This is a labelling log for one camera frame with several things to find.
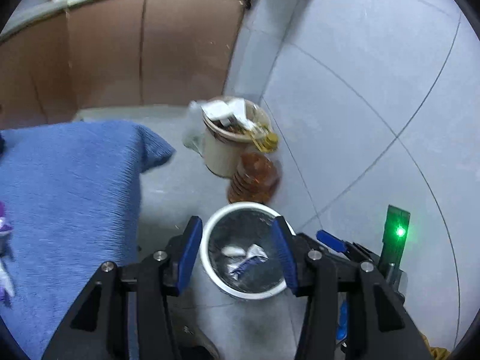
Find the large purple plastic wrapper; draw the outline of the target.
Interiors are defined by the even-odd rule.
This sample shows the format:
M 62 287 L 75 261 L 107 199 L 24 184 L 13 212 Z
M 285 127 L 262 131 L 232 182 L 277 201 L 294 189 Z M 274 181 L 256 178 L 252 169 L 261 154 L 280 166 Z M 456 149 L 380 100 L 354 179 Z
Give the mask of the large purple plastic wrapper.
M 7 218 L 7 212 L 5 205 L 0 205 L 0 256 L 1 256 L 1 268 L 0 268 L 0 286 L 1 286 L 1 302 L 6 302 L 10 298 L 15 296 L 15 288 L 12 279 L 8 273 L 5 265 L 5 260 L 11 254 L 10 252 L 10 239 L 13 232 L 13 228 Z

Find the white round trash bin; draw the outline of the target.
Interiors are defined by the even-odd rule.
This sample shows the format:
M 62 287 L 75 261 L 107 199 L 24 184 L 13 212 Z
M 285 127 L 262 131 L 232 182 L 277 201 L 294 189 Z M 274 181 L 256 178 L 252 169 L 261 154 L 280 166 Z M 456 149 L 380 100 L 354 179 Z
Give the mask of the white round trash bin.
M 199 257 L 211 281 L 224 293 L 247 301 L 275 297 L 287 285 L 272 238 L 271 225 L 280 214 L 267 205 L 237 202 L 216 211 L 202 231 Z M 248 250 L 252 244 L 261 246 L 268 261 L 249 267 L 234 280 L 227 271 L 229 263 L 243 258 L 226 258 L 221 249 L 235 245 Z

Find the brown kitchen cabinet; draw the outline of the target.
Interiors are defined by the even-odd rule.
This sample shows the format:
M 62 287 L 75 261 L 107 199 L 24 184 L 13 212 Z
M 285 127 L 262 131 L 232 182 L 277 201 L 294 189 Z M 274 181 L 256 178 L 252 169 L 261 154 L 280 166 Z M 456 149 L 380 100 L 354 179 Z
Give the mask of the brown kitchen cabinet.
M 1 127 L 221 94 L 248 0 L 54 0 L 1 31 Z

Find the blue white wrapper in bin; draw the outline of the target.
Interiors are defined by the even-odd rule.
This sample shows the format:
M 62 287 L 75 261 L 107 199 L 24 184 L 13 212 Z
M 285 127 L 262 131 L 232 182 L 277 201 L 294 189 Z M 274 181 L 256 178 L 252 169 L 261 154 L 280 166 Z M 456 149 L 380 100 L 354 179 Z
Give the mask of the blue white wrapper in bin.
M 265 263 L 269 260 L 267 253 L 264 249 L 258 244 L 252 244 L 243 259 L 238 262 L 231 262 L 227 265 L 227 271 L 229 276 L 238 280 L 241 275 L 243 275 L 249 267 Z

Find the white crumpled tissue in bin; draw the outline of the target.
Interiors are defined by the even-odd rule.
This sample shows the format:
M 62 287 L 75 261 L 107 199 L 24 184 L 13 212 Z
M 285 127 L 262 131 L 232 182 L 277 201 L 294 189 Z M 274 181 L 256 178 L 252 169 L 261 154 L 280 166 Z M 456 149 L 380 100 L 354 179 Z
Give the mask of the white crumpled tissue in bin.
M 243 258 L 247 255 L 246 250 L 240 246 L 227 245 L 221 249 L 221 253 L 226 258 Z

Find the blue fuzzy table cloth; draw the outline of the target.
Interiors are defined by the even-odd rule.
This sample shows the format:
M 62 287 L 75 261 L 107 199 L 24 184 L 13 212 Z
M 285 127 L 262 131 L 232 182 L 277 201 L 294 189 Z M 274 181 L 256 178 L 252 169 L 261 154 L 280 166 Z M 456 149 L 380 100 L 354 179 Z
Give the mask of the blue fuzzy table cloth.
M 173 147 L 122 120 L 1 132 L 1 203 L 13 231 L 2 260 L 14 296 L 1 318 L 40 359 L 80 290 L 106 261 L 137 258 L 140 176 Z

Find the brown oil bottle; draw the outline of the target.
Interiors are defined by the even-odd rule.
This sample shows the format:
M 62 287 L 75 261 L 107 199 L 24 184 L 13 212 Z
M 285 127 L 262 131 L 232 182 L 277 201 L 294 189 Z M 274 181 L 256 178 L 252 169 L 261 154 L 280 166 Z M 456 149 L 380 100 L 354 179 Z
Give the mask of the brown oil bottle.
M 241 155 L 227 192 L 229 203 L 268 204 L 280 184 L 281 162 L 274 154 L 250 151 Z

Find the beige full waste bucket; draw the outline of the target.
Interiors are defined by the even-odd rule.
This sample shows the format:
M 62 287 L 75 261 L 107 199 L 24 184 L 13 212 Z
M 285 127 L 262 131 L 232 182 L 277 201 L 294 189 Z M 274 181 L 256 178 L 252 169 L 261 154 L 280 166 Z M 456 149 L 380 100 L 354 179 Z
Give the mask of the beige full waste bucket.
M 262 153 L 278 147 L 278 135 L 266 111 L 241 97 L 193 101 L 186 113 L 183 145 L 198 153 L 213 174 L 230 178 L 243 153 Z

